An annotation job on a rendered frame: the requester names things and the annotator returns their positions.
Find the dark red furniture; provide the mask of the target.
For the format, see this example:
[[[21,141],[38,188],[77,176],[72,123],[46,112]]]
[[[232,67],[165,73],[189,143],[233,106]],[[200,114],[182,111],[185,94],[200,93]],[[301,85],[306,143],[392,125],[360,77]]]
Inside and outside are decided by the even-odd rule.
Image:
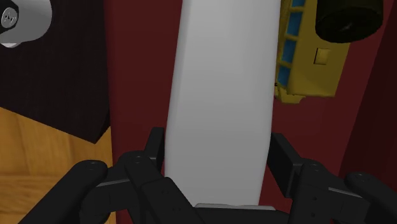
[[[142,149],[153,127],[167,128],[182,3],[104,3],[114,158]],[[335,97],[308,97],[299,104],[274,98],[271,131],[282,132],[301,155],[337,173],[384,33],[381,27],[352,43]],[[267,167],[258,204],[284,212],[291,207]]]

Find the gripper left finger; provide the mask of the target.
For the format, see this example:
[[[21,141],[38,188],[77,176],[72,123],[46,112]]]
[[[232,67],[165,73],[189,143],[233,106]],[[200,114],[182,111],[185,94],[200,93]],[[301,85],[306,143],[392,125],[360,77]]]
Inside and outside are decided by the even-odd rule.
[[[19,224],[105,224],[126,209],[133,224],[205,224],[171,178],[161,173],[164,129],[152,128],[143,150],[108,167],[84,160],[73,167]]]

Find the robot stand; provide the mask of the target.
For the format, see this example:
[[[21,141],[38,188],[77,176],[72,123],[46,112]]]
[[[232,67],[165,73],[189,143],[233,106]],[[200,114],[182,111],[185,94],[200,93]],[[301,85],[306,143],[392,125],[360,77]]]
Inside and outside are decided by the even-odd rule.
[[[91,143],[109,127],[103,0],[50,0],[39,39],[0,45],[0,107]]]

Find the long white rounded object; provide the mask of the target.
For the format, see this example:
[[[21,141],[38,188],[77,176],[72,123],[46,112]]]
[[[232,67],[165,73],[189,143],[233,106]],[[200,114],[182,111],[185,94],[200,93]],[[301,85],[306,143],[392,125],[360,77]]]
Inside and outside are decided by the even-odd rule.
[[[183,0],[164,173],[193,204],[257,205],[281,0]]]

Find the yellow toy bus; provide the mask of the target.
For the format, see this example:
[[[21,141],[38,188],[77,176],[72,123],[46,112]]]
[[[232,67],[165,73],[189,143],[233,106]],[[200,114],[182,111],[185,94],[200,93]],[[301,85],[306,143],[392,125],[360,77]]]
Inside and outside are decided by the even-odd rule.
[[[349,51],[383,24],[384,0],[281,0],[275,98],[334,97]]]

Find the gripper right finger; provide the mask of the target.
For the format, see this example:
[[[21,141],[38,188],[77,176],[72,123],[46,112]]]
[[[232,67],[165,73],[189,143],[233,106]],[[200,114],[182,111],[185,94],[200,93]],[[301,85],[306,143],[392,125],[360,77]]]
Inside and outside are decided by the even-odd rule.
[[[288,224],[397,224],[397,192],[371,174],[339,178],[302,158],[280,133],[271,134],[267,165],[293,201]]]

